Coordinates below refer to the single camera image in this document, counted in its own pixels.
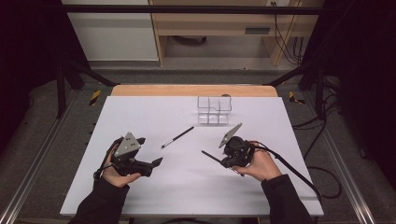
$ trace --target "hand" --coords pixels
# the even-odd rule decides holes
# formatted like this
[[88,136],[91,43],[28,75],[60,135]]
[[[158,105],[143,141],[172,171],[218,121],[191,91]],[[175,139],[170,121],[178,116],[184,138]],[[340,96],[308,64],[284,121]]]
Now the hand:
[[[113,154],[113,151],[115,150],[117,146],[114,146],[111,149],[110,154],[107,157],[106,160],[106,164],[109,164],[111,161],[111,155]],[[119,175],[119,173],[117,173],[116,169],[114,169],[114,167],[110,166],[108,168],[106,168],[103,171],[102,177],[110,184],[118,187],[118,188],[122,188],[125,185],[134,182],[137,178],[139,178],[141,176],[141,174],[136,173],[136,174],[132,174],[132,175],[127,175],[127,176],[122,176]]]
[[[258,145],[257,142],[250,143],[255,146]],[[271,155],[263,149],[256,149],[250,165],[247,167],[233,166],[233,169],[239,174],[251,175],[260,182],[282,175],[282,173],[279,171],[279,168],[274,163]]]

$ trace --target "white tabletop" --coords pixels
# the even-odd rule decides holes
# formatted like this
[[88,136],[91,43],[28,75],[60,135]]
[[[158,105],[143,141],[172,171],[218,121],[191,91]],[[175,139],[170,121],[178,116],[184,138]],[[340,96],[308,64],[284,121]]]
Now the white tabletop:
[[[226,125],[198,124],[197,97],[190,96],[109,96],[84,157],[68,191],[62,215],[73,216],[78,205],[92,191],[92,174],[100,166],[114,140],[132,132],[146,143],[136,155],[152,162],[163,157],[151,177],[130,184],[122,213],[131,217],[260,217],[269,214],[269,205],[260,182],[241,177],[208,158],[201,150],[223,159],[219,143],[237,123],[236,133],[246,140],[258,140],[280,154],[310,180],[291,128],[283,101],[278,97],[234,97]],[[195,126],[168,147],[161,145]],[[323,211],[315,192],[289,171],[298,195],[311,216]]]

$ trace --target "metal rail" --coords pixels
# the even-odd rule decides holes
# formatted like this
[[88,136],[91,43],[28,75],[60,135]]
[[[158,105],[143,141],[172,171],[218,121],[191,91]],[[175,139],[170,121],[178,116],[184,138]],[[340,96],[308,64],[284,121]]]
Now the metal rail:
[[[312,94],[313,93],[304,93],[304,98],[308,102],[308,106],[312,110],[312,113],[316,114]],[[361,224],[375,224],[375,220],[370,208],[361,195],[358,185],[353,179],[352,174],[349,172],[349,169],[347,168],[347,165],[344,162],[337,145],[332,140],[332,136],[326,128],[323,132],[323,138],[325,144],[327,145],[326,148],[328,149],[328,153],[332,160],[332,164],[334,165],[335,171],[337,172],[340,181],[343,184],[346,195],[348,196],[359,221]]]
[[47,135],[43,145],[38,150],[37,155],[35,156],[35,160],[33,161],[29,170],[26,172],[25,177],[23,178],[11,201],[8,203],[8,206],[1,214],[0,224],[14,223],[18,213],[21,211],[23,203],[25,202],[35,181],[38,178],[38,175],[40,174],[43,161],[44,159],[46,159],[46,156],[50,151],[51,144],[55,139],[57,133],[59,132],[62,124],[64,123],[64,119],[66,118],[69,109],[71,108],[77,97],[78,93],[76,93],[76,91],[72,91],[71,96],[69,97],[68,107],[64,111],[64,114],[59,119],[56,119],[53,123],[49,134]]

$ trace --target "white wall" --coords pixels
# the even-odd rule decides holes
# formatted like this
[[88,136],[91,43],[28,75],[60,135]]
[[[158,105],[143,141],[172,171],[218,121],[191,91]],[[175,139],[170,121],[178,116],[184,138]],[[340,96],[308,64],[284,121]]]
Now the white wall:
[[[147,5],[147,0],[63,0],[64,4]],[[151,17],[146,14],[69,13],[89,61],[158,61]]]

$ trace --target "pen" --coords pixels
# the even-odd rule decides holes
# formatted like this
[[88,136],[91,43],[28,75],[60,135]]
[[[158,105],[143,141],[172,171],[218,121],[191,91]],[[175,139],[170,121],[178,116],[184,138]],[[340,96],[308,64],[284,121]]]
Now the pen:
[[183,133],[179,134],[178,136],[176,136],[174,139],[170,140],[169,142],[163,144],[163,146],[161,146],[161,149],[167,147],[169,144],[173,143],[174,141],[176,141],[179,137],[183,136],[184,134],[186,134],[187,132],[191,131],[194,128],[194,126],[190,127],[188,130],[184,131]]

